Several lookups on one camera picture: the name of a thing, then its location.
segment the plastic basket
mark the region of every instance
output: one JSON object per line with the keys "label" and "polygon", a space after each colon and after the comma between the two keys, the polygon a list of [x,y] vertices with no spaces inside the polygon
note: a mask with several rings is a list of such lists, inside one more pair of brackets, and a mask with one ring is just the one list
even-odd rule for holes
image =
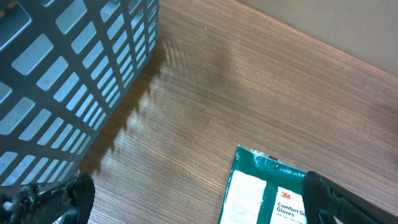
{"label": "plastic basket", "polygon": [[159,0],[0,3],[0,191],[67,179],[157,43]]}

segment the wall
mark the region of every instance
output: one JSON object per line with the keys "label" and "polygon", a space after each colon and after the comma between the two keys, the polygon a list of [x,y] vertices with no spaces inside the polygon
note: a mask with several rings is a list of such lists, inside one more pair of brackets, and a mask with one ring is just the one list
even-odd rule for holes
{"label": "wall", "polygon": [[396,0],[240,0],[387,72],[398,75]]}

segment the product label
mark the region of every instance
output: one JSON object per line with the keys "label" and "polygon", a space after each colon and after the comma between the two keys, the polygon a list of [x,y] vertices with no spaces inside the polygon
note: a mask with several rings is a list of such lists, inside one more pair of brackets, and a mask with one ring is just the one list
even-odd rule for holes
{"label": "product label", "polygon": [[274,211],[270,224],[306,224],[304,203],[301,195],[293,191],[278,187]]}
{"label": "product label", "polygon": [[220,224],[256,224],[267,182],[235,170]]}

